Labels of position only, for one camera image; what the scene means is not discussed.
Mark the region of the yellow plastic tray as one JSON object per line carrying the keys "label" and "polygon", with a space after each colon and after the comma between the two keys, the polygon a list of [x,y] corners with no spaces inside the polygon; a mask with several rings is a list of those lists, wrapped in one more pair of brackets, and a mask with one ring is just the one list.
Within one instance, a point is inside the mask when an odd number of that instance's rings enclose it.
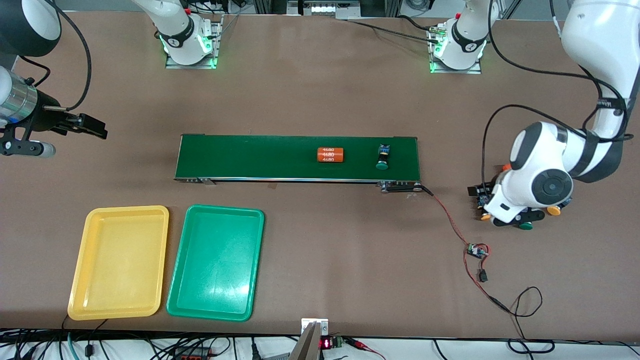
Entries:
{"label": "yellow plastic tray", "polygon": [[67,306],[73,321],[149,317],[158,311],[169,219],[162,205],[89,212]]}

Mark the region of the green conveyor belt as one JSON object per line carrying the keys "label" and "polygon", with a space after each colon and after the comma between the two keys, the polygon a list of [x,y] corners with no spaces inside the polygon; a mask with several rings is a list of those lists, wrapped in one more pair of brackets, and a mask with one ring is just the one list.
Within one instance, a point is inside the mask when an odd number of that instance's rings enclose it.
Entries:
{"label": "green conveyor belt", "polygon": [[[390,146],[388,169],[378,170],[378,148]],[[343,162],[318,162],[320,147],[344,149]],[[416,137],[259,136],[184,134],[174,180],[375,184],[383,192],[421,184]]]}

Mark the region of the green plastic tray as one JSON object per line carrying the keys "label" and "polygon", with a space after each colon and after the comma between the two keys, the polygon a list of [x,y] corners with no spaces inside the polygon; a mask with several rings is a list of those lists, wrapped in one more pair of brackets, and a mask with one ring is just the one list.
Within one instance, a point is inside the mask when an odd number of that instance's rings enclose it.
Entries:
{"label": "green plastic tray", "polygon": [[174,262],[167,313],[246,322],[253,313],[265,227],[260,209],[190,206]]}

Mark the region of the red clip leads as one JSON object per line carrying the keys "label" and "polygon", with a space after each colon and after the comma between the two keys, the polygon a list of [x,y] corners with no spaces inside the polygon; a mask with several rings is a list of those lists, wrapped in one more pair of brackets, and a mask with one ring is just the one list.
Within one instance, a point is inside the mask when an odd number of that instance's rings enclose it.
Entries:
{"label": "red clip leads", "polygon": [[355,349],[357,349],[359,351],[364,351],[366,353],[375,354],[375,355],[379,356],[380,358],[382,358],[382,360],[387,360],[384,355],[382,355],[378,351],[373,350],[371,347],[367,346],[366,344],[364,344],[361,341],[356,340],[355,338],[343,336],[342,339],[345,342],[345,344],[347,344],[348,346],[354,347]]}

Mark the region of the grey lit control box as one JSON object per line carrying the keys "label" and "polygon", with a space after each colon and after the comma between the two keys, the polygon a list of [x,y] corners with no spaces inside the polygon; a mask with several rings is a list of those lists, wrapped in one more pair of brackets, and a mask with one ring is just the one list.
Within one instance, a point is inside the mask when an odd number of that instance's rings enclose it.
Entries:
{"label": "grey lit control box", "polygon": [[286,0],[285,14],[356,19],[360,18],[362,13],[359,0]]}

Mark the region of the black power strip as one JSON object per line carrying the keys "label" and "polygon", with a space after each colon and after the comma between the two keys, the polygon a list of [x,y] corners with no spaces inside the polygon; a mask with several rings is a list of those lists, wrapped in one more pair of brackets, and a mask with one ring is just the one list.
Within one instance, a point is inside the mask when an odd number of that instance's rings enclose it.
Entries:
{"label": "black power strip", "polygon": [[171,360],[209,360],[211,349],[204,346],[178,346],[173,350]]}

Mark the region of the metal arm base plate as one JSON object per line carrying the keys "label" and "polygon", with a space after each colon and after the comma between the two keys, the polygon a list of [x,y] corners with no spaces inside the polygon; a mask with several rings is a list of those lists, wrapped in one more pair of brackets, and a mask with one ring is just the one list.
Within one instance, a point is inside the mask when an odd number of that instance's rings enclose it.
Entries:
{"label": "metal arm base plate", "polygon": [[161,39],[166,54],[167,69],[215,69],[218,64],[222,42],[224,16],[219,21],[199,18],[194,22],[194,31],[182,43],[182,47],[171,47]]}
{"label": "metal arm base plate", "polygon": [[477,54],[474,55],[474,63],[469,68],[455,69],[446,65],[437,55],[445,48],[447,43],[446,28],[431,26],[425,31],[427,38],[435,40],[435,44],[429,44],[429,69],[432,74],[457,74],[457,75],[480,75],[482,73],[481,58],[487,41],[483,41]]}

